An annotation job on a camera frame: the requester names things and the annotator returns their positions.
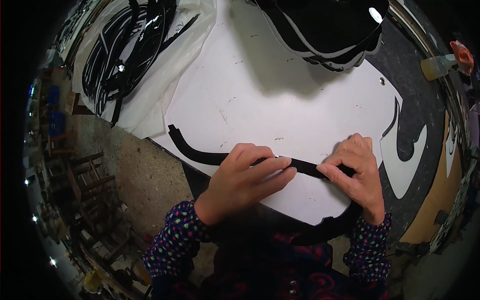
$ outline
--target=black patent leather strip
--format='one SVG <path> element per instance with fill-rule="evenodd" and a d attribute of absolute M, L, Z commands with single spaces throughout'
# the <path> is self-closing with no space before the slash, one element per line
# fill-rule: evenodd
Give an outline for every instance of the black patent leather strip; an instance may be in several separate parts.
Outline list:
<path fill-rule="evenodd" d="M 175 126 L 169 125 L 168 126 L 170 138 L 172 139 L 173 143 L 177 147 L 177 149 L 185 155 L 188 159 L 191 159 L 197 163 L 205 164 L 205 165 L 212 165 L 212 166 L 220 166 L 222 161 L 229 155 L 229 153 L 209 153 L 209 152 L 202 152 L 193 149 L 190 147 L 185 139 L 183 138 L 179 129 L 175 128 Z M 266 158 L 260 158 L 253 162 L 251 165 L 255 166 L 264 161 Z M 328 178 L 317 171 L 316 164 L 309 163 L 306 161 L 298 160 L 292 158 L 292 163 L 288 167 L 295 167 L 297 168 L 298 173 L 303 173 L 309 176 L 313 176 L 320 179 L 328 180 Z M 338 168 L 347 174 L 349 177 L 352 177 L 355 174 L 355 170 L 352 168 L 346 167 L 344 165 L 338 166 Z"/>

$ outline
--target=blue plastic bin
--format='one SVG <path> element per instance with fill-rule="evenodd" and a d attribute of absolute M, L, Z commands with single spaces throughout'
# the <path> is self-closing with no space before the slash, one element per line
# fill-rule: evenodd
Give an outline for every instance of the blue plastic bin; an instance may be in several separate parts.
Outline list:
<path fill-rule="evenodd" d="M 60 89 L 58 85 L 51 85 L 48 93 L 48 104 L 58 105 L 60 99 Z"/>
<path fill-rule="evenodd" d="M 65 114 L 61 111 L 50 112 L 50 128 L 48 129 L 50 137 L 65 133 L 65 118 Z"/>

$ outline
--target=white board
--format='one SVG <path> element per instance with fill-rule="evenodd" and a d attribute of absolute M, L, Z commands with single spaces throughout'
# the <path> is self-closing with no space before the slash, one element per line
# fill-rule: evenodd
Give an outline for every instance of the white board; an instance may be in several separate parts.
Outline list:
<path fill-rule="evenodd" d="M 311 163 L 359 132 L 372 137 L 380 165 L 379 141 L 395 115 L 395 97 L 401 107 L 396 89 L 367 61 L 344 73 L 310 65 L 281 46 L 258 8 L 219 1 L 216 25 L 182 75 L 164 120 L 200 151 L 255 143 Z M 218 168 L 187 159 L 166 132 L 151 138 L 207 175 Z M 317 225 L 342 214 L 350 199 L 327 181 L 297 174 L 262 203 Z"/>

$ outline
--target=workbench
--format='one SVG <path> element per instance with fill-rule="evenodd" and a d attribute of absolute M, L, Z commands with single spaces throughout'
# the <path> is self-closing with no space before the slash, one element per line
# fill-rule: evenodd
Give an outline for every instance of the workbench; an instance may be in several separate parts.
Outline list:
<path fill-rule="evenodd" d="M 418 9 L 417 5 L 412 1 L 408 1 L 406 5 L 423 26 L 425 33 L 428 32 L 438 52 L 442 54 L 450 53 L 451 49 L 442 41 L 433 25 Z M 438 232 L 438 224 L 436 226 L 429 224 L 429 227 L 425 229 L 424 236 L 416 236 L 407 240 L 405 240 L 405 238 L 402 239 L 409 229 L 411 229 L 411 231 L 423 230 L 421 226 L 412 225 L 412 223 L 414 223 L 417 215 L 421 215 L 419 211 L 424 204 L 424 200 L 429 196 L 435 178 L 440 176 L 437 174 L 439 168 L 442 167 L 442 170 L 444 169 L 444 163 L 442 165 L 440 160 L 441 157 L 442 161 L 445 160 L 442 155 L 444 155 L 443 150 L 445 149 L 445 140 L 448 135 L 446 130 L 449 127 L 450 118 L 457 118 L 457 116 L 452 112 L 453 108 L 451 108 L 450 104 L 452 102 L 451 95 L 448 95 L 445 91 L 446 88 L 444 84 L 440 80 L 429 82 L 423 76 L 420 69 L 420 61 L 426 58 L 425 51 L 405 33 L 405 29 L 399 27 L 396 19 L 392 18 L 391 15 L 387 15 L 382 22 L 382 29 L 383 38 L 380 51 L 375 55 L 367 56 L 366 60 L 385 75 L 403 98 L 401 114 L 398 120 L 397 135 L 397 152 L 400 160 L 407 161 L 410 159 L 413 155 L 413 142 L 418 140 L 418 135 L 422 127 L 425 124 L 428 126 L 426 146 L 423 149 L 419 167 L 413 177 L 410 188 L 401 199 L 398 199 L 393 192 L 384 164 L 382 163 L 379 166 L 385 209 L 387 212 L 392 213 L 393 218 L 393 226 L 388 237 L 388 244 L 390 247 L 411 250 L 412 244 L 428 242 L 429 240 L 432 241 Z M 448 78 L 455 88 L 458 102 L 460 106 L 462 106 L 462 101 L 466 101 L 467 97 L 459 75 L 456 72 L 450 72 Z M 156 143 L 155 138 L 150 140 L 160 148 L 164 148 L 163 145 Z M 460 161 L 454 163 L 453 168 L 455 171 L 452 171 L 452 174 L 456 172 L 456 177 L 453 178 L 453 175 L 450 177 L 448 177 L 448 174 L 446 175 L 447 181 L 454 181 L 451 183 L 452 186 L 454 186 L 453 196 L 445 196 L 448 199 L 442 200 L 450 209 L 456 200 L 457 190 L 460 188 L 460 179 L 468 174 L 471 167 L 470 161 L 464 157 L 466 151 L 465 144 L 467 144 L 467 141 L 464 141 L 463 148 L 459 150 Z M 209 176 L 198 172 L 192 165 L 185 163 L 182 159 L 179 158 L 179 160 L 183 162 L 185 175 L 193 196 L 197 198 L 198 195 L 207 188 Z M 351 205 L 350 208 L 352 210 L 355 209 L 354 205 Z M 252 209 L 248 214 L 256 214 L 257 212 L 255 209 Z M 321 231 L 330 232 L 330 234 L 324 236 L 326 239 L 348 233 L 348 230 L 342 226 L 344 220 L 341 216 L 337 218 L 336 221 L 334 220 L 330 223 L 324 221 L 315 228 L 274 210 L 264 210 L 260 215 L 262 219 L 254 222 L 255 226 L 261 225 L 263 222 L 270 225 L 276 224 L 278 228 L 283 228 L 290 232 L 310 231 L 312 234 Z M 240 217 L 240 219 L 246 220 L 251 218 Z"/>

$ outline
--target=black table surface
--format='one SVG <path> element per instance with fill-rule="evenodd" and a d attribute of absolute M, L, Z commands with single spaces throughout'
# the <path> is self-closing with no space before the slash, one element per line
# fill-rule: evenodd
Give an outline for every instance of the black table surface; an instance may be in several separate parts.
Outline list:
<path fill-rule="evenodd" d="M 443 54 L 450 53 L 440 35 L 416 4 L 409 1 L 407 6 L 426 31 L 434 36 L 439 51 Z M 393 193 L 383 163 L 379 167 L 385 210 L 392 213 L 393 218 L 388 244 L 391 247 L 397 247 L 398 240 L 415 218 L 435 178 L 443 147 L 447 95 L 438 80 L 429 82 L 425 79 L 420 69 L 420 61 L 426 57 L 415 42 L 402 32 L 389 16 L 382 22 L 382 32 L 383 44 L 379 52 L 367 56 L 367 61 L 394 85 L 403 98 L 397 135 L 397 152 L 400 159 L 408 160 L 413 155 L 413 142 L 418 139 L 425 124 L 428 129 L 427 147 L 424 149 L 413 181 L 402 199 L 397 199 Z M 455 72 L 450 73 L 452 82 L 459 87 L 459 93 L 463 92 L 459 75 Z M 185 163 L 182 164 L 192 194 L 196 199 L 208 187 L 209 177 Z M 360 213 L 359 208 L 352 205 L 349 210 L 349 218 Z M 349 232 L 348 226 L 345 226 L 345 219 L 342 218 L 332 222 L 324 221 L 317 227 L 313 227 L 263 205 L 250 209 L 228 223 L 233 223 L 233 226 L 226 226 L 229 228 L 228 230 L 231 228 L 238 230 L 269 228 L 287 233 L 304 232 L 307 235 L 305 244 L 328 240 Z"/>

